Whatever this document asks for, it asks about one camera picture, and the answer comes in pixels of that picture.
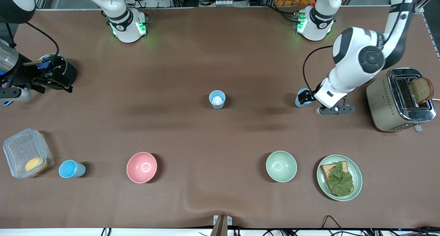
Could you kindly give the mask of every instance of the pink bowl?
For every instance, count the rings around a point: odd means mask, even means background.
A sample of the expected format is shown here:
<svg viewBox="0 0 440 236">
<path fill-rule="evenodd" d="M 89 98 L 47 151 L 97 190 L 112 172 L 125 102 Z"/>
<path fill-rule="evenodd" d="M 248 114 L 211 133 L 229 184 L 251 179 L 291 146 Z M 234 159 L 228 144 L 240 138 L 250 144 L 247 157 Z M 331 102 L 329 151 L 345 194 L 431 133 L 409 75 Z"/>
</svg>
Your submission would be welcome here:
<svg viewBox="0 0 440 236">
<path fill-rule="evenodd" d="M 156 171 L 157 161 L 151 153 L 136 153 L 127 163 L 127 175 L 131 181 L 137 184 L 150 181 Z"/>
</svg>

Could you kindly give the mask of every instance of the lettuce leaf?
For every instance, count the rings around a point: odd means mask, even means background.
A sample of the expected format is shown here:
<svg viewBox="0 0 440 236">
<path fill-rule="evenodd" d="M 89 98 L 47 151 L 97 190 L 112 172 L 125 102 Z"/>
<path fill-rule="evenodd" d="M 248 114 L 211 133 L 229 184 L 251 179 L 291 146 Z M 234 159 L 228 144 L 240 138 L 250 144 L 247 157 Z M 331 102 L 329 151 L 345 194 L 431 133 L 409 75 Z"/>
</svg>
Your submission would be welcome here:
<svg viewBox="0 0 440 236">
<path fill-rule="evenodd" d="M 353 177 L 350 173 L 342 171 L 342 162 L 333 167 L 328 178 L 328 185 L 331 191 L 338 196 L 349 195 L 353 187 Z"/>
</svg>

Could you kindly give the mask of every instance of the toaster slot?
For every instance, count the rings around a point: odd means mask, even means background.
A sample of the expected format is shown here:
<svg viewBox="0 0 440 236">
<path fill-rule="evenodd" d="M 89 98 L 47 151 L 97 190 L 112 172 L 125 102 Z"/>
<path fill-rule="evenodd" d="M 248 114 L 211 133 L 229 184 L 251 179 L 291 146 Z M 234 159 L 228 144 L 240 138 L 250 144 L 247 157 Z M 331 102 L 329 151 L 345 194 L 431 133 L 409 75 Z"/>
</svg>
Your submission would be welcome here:
<svg viewBox="0 0 440 236">
<path fill-rule="evenodd" d="M 404 109 L 429 109 L 428 103 L 418 104 L 413 98 L 410 82 L 417 77 L 396 77 L 395 81 L 399 89 L 400 99 Z"/>
</svg>

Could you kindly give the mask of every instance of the green plate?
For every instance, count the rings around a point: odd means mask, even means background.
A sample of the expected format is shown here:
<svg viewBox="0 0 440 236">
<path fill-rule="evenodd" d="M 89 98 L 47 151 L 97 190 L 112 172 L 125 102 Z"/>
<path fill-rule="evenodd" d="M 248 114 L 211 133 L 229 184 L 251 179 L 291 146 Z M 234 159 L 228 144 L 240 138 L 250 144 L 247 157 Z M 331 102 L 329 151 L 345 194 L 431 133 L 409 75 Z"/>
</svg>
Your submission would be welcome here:
<svg viewBox="0 0 440 236">
<path fill-rule="evenodd" d="M 330 189 L 327 185 L 324 173 L 321 170 L 321 165 L 338 163 L 339 161 L 347 161 L 349 173 L 353 176 L 354 189 L 350 195 L 346 195 L 346 196 L 332 195 L 330 192 Z M 360 173 L 359 167 L 351 159 L 347 158 L 346 156 L 342 156 L 342 155 L 338 155 L 338 154 L 326 156 L 321 161 L 321 163 L 319 163 L 319 165 L 318 165 L 316 177 L 318 178 L 318 184 L 319 184 L 319 187 L 321 187 L 322 191 L 326 195 L 328 195 L 330 198 L 332 198 L 336 201 L 342 201 L 342 202 L 350 201 L 353 198 L 357 197 L 357 195 L 359 195 L 359 193 L 360 193 L 360 190 L 362 189 L 362 174 Z"/>
</svg>

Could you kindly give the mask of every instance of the white tissue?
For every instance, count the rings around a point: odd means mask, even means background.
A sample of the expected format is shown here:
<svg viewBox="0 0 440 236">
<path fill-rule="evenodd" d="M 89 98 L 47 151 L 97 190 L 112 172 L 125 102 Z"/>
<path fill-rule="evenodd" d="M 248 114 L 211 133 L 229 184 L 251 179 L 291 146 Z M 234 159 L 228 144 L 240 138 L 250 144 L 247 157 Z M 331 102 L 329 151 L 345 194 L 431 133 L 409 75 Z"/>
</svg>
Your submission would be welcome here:
<svg viewBox="0 0 440 236">
<path fill-rule="evenodd" d="M 211 103 L 213 105 L 221 105 L 223 103 L 223 99 L 220 96 L 215 96 L 212 98 Z"/>
</svg>

